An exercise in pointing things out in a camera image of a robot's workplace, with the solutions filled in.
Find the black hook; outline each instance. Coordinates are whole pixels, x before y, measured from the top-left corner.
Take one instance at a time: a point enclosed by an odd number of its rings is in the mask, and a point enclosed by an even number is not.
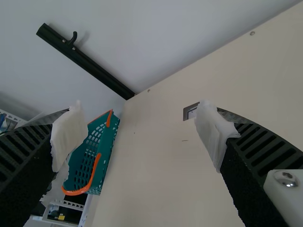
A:
[[[73,33],[72,33],[72,38],[71,38],[70,41],[67,42],[67,45],[73,45],[74,42],[75,42],[76,39],[77,39],[77,36],[78,36],[77,32],[73,32]]]

